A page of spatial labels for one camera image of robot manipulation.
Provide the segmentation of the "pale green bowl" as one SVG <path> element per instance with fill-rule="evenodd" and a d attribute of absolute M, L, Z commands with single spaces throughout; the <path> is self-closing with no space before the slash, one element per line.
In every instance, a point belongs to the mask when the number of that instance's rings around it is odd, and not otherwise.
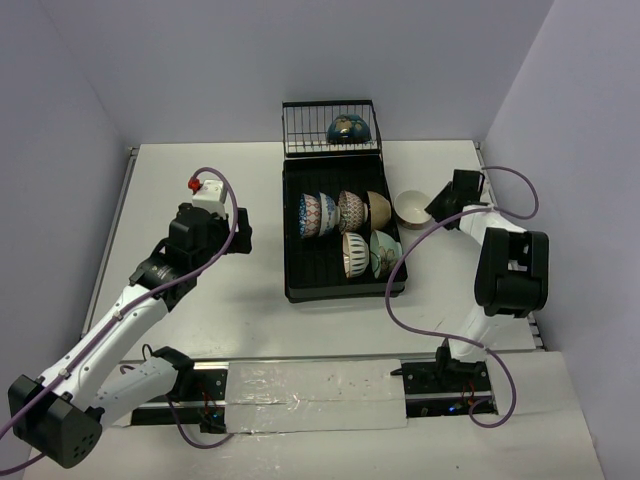
<path fill-rule="evenodd" d="M 370 265 L 375 279 L 386 277 L 403 254 L 401 244 L 389 234 L 373 230 L 369 243 Z"/>

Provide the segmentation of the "white bowl patterned rim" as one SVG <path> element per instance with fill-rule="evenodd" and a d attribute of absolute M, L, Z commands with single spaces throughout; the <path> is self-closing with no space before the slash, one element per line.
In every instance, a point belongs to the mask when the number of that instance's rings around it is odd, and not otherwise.
<path fill-rule="evenodd" d="M 369 246 L 364 238 L 355 232 L 345 232 L 342 236 L 342 255 L 347 279 L 364 274 L 370 261 Z"/>

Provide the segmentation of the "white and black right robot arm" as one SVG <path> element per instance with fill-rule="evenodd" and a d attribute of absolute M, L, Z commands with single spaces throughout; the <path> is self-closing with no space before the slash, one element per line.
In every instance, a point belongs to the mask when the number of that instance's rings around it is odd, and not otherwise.
<path fill-rule="evenodd" d="M 529 187 L 534 200 L 531 213 L 511 212 L 482 201 L 485 174 L 460 169 L 425 208 L 438 226 L 460 231 L 480 246 L 475 304 L 462 332 L 448 341 L 451 357 L 434 367 L 436 383 L 446 391 L 455 391 L 468 380 L 466 363 L 484 360 L 486 349 L 504 326 L 541 310 L 548 299 L 549 237 L 516 224 L 538 213 L 537 191 L 525 175 L 503 170 Z"/>

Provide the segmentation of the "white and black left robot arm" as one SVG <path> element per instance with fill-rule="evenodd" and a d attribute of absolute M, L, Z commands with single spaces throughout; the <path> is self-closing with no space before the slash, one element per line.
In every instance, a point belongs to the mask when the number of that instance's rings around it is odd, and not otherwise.
<path fill-rule="evenodd" d="M 21 375 L 12 383 L 11 418 L 1 432 L 13 433 L 69 469 L 91 453 L 104 430 L 148 399 L 188 396 L 195 386 L 194 363 L 170 347 L 118 379 L 108 377 L 215 260 L 226 253 L 250 253 L 251 236 L 244 208 L 228 217 L 181 204 L 167 237 L 137 266 L 102 320 L 37 378 Z"/>

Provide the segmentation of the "brown bowl cream inside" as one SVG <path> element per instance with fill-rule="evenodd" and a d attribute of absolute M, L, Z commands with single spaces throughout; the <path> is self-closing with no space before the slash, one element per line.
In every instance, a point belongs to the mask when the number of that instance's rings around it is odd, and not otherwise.
<path fill-rule="evenodd" d="M 326 141 L 331 145 L 364 144 L 371 138 L 369 125 L 357 114 L 338 115 L 326 131 Z"/>

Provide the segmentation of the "white bowl brown outside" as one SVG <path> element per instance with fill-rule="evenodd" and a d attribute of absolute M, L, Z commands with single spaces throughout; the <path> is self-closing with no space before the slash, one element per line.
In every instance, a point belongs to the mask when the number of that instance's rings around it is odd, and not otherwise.
<path fill-rule="evenodd" d="M 426 211 L 431 198 L 418 190 L 399 193 L 393 203 L 398 223 L 409 230 L 422 230 L 432 219 Z"/>

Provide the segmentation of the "red lattice patterned bowl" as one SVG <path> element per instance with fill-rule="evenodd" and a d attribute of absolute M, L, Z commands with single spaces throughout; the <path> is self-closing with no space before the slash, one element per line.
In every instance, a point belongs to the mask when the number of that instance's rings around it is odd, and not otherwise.
<path fill-rule="evenodd" d="M 339 194 L 340 217 L 338 228 L 341 234 L 356 232 L 368 220 L 368 205 L 355 193 L 343 190 Z"/>

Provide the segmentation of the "dark blue patterned bowl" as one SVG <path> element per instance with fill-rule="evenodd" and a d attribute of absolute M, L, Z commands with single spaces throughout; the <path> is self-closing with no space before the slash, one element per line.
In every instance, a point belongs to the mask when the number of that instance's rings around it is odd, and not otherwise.
<path fill-rule="evenodd" d="M 301 238 L 312 238 L 319 233 L 321 225 L 321 205 L 317 197 L 310 194 L 301 195 L 298 222 Z"/>

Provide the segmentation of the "black bowl tan outside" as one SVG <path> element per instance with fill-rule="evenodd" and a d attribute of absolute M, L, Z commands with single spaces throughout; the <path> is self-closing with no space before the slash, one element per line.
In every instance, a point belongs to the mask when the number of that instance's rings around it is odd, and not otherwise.
<path fill-rule="evenodd" d="M 391 203 L 386 197 L 374 191 L 368 191 L 367 197 L 371 230 L 382 230 L 391 220 Z"/>

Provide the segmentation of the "blue and white floral bowl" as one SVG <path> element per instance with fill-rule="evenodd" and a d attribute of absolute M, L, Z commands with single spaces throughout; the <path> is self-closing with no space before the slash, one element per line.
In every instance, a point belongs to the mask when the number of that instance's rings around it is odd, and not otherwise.
<path fill-rule="evenodd" d="M 319 193 L 319 202 L 321 207 L 321 220 L 318 236 L 326 236 L 332 233 L 339 223 L 340 210 L 334 199 L 323 193 Z"/>

